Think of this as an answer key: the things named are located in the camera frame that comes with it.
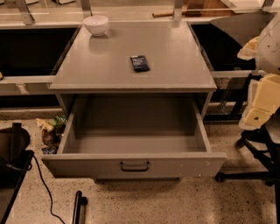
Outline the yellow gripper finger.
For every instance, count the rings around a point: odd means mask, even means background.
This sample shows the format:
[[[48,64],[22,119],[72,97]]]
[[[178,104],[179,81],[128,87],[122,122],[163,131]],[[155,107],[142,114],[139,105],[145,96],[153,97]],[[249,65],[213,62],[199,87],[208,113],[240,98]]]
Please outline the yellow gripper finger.
[[[264,125],[280,107],[280,75],[266,74],[248,85],[248,105],[242,113],[239,127],[256,130]]]
[[[238,53],[237,57],[241,60],[252,60],[256,56],[258,37],[252,38]]]

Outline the black robot base left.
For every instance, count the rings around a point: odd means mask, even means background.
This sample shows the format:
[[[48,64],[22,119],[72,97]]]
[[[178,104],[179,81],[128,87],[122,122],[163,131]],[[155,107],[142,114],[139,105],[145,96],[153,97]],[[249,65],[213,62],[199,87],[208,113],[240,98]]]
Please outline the black robot base left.
[[[33,152],[26,148],[30,135],[20,122],[0,130],[0,224],[9,217]]]

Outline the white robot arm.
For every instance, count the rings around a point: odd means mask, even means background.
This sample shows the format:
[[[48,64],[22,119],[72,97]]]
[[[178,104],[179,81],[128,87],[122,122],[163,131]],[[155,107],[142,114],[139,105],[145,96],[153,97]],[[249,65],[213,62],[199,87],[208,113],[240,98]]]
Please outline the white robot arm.
[[[258,37],[252,38],[238,53],[242,60],[255,59],[257,70],[266,74],[248,86],[248,106],[239,126],[259,129],[280,107],[280,15],[276,14]]]

